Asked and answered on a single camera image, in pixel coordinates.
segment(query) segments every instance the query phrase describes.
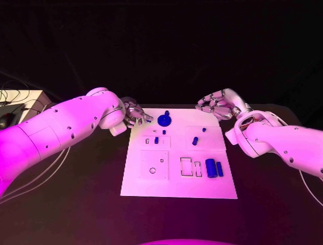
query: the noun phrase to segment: robotic hand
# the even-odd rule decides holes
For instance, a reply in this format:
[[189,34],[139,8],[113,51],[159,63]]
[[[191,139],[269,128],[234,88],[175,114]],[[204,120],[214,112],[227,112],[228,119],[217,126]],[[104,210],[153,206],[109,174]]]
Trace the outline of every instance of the robotic hand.
[[254,111],[230,88],[205,96],[197,109],[212,113],[220,121],[235,116],[225,136],[248,156],[276,153],[289,166],[323,178],[323,131],[289,126],[274,113]]
[[86,139],[97,126],[116,136],[142,120],[153,121],[133,98],[119,99],[107,88],[62,102],[0,131],[0,198],[21,173]]

